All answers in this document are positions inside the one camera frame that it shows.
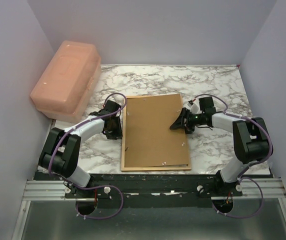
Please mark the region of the black mounting base rail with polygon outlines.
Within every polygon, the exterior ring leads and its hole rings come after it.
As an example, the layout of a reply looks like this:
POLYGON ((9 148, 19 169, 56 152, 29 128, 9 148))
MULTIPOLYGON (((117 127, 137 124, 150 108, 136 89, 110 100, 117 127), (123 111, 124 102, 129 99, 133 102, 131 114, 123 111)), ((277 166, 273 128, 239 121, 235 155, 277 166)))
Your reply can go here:
POLYGON ((48 200, 74 201, 83 212, 123 208, 210 208, 242 196, 238 182, 223 183, 217 175, 93 174, 87 190, 58 176, 37 172, 34 181, 48 200))

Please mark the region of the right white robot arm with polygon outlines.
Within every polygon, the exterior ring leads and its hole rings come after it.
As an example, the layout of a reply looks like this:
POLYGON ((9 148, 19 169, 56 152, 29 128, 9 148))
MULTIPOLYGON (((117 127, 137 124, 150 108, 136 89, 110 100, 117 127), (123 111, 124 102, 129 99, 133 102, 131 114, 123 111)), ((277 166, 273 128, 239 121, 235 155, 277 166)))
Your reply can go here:
POLYGON ((249 118, 228 113, 228 105, 212 94, 200 94, 188 102, 169 127, 192 134, 196 128, 221 129, 233 136, 234 157, 217 173, 213 191, 224 196, 231 184, 241 180, 252 166, 266 162, 273 154, 273 143, 261 117, 249 118))

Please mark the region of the pink translucent plastic storage box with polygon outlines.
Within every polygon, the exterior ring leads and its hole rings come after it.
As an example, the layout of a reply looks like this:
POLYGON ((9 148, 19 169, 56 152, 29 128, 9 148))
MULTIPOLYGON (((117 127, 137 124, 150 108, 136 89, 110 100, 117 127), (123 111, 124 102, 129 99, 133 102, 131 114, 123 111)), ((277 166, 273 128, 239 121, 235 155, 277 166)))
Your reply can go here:
POLYGON ((93 44, 65 40, 30 97, 50 119, 78 123, 101 74, 101 56, 93 44))

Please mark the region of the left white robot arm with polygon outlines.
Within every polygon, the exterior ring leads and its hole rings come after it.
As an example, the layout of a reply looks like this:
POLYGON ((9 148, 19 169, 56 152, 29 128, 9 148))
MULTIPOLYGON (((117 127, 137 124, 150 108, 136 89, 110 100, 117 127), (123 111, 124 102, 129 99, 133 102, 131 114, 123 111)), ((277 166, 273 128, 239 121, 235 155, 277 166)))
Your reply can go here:
POLYGON ((81 144, 96 134, 104 134, 107 139, 118 140, 123 136, 120 116, 121 105, 106 100, 103 109, 94 111, 82 122, 49 131, 38 165, 50 173, 57 174, 77 185, 76 191, 84 198, 90 197, 94 185, 91 176, 78 166, 81 144))

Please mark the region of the aluminium extrusion frame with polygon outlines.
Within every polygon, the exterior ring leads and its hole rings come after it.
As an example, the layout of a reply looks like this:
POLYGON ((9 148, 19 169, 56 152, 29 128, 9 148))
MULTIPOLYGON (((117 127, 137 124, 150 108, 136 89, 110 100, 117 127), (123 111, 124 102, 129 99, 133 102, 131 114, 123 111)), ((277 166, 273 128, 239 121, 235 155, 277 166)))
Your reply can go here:
MULTIPOLYGON (((233 152, 232 136, 222 130, 197 129, 188 143, 191 171, 122 172, 121 141, 101 134, 82 145, 80 164, 92 175, 215 175, 233 152)), ((15 240, 286 240, 285 186, 267 165, 251 170, 239 185, 242 195, 224 202, 240 219, 219 215, 212 206, 86 212, 75 201, 48 200, 34 179, 25 184, 15 240)))

